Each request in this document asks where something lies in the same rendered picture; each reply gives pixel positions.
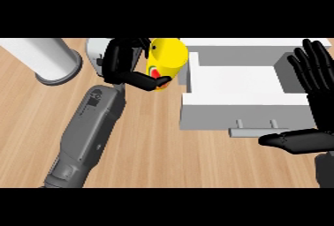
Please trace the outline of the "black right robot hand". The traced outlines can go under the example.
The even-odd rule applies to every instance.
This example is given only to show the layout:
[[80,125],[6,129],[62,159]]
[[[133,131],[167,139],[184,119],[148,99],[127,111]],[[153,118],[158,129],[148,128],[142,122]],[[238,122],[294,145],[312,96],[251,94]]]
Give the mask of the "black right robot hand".
[[289,154],[334,151],[334,58],[319,41],[304,39],[286,60],[306,91],[316,129],[263,135],[258,144]]

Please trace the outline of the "yellow cup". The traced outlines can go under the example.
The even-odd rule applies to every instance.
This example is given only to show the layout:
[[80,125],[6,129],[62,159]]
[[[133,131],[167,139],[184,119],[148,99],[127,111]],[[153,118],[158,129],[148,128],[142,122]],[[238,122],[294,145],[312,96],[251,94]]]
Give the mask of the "yellow cup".
[[187,62],[187,48],[177,38],[155,38],[151,41],[146,74],[155,79],[176,77]]

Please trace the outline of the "white grey appliance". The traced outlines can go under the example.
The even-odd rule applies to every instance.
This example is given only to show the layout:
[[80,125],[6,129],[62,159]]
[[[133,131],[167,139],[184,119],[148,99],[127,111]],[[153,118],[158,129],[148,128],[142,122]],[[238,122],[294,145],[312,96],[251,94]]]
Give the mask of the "white grey appliance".
[[91,66],[97,76],[102,76],[102,65],[100,61],[105,56],[106,46],[111,38],[87,38],[85,39],[85,55],[90,60]]

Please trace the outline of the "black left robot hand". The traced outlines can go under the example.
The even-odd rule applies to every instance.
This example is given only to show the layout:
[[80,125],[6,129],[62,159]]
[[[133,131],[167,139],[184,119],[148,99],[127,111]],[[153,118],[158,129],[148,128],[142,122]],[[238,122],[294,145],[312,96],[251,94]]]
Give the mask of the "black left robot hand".
[[108,45],[102,59],[102,77],[105,83],[127,83],[136,88],[152,91],[173,79],[161,76],[156,79],[140,72],[133,71],[133,49],[145,50],[145,57],[149,57],[151,40],[148,38],[114,38]]

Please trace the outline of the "white cabinet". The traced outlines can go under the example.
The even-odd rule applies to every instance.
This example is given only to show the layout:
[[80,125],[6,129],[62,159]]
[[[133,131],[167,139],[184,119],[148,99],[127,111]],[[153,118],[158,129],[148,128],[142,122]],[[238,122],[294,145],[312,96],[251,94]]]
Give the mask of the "white cabinet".
[[303,47],[303,38],[182,38],[201,66],[272,66],[288,94],[303,93],[286,57]]

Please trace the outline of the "white open drawer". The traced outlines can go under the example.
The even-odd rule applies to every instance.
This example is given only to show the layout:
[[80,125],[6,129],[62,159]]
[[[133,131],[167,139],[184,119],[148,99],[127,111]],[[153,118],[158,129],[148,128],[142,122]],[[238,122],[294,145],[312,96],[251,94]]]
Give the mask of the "white open drawer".
[[192,52],[187,62],[186,88],[193,94],[303,94],[292,67],[279,58],[273,65],[201,65],[199,53]]

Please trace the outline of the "white drawer front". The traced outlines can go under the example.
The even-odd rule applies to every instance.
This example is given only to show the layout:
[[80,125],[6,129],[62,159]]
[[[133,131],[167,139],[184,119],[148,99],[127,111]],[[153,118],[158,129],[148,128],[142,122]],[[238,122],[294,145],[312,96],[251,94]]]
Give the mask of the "white drawer front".
[[315,126],[304,94],[183,94],[182,130],[269,128],[275,120],[289,130]]

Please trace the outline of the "white paper towel roll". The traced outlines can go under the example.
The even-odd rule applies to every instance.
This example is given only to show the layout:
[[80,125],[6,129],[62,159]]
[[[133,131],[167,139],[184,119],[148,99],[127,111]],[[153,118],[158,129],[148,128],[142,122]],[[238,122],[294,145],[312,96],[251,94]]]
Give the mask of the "white paper towel roll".
[[35,72],[47,86],[66,83],[78,74],[83,58],[62,38],[0,38],[0,46]]

